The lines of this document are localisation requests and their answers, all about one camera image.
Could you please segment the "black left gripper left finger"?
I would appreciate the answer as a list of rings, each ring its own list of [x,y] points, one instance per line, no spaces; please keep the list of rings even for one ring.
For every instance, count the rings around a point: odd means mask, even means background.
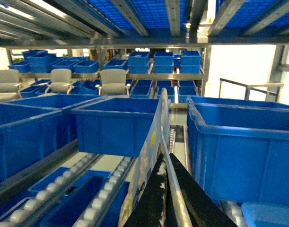
[[[158,156],[144,192],[129,217],[131,227],[163,227],[166,219],[167,170],[163,154]]]

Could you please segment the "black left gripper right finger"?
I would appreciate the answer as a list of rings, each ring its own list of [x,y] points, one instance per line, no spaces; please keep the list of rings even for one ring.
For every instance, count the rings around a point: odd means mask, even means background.
[[[183,199],[194,227],[235,227],[236,224],[208,197],[174,154],[170,154]]]

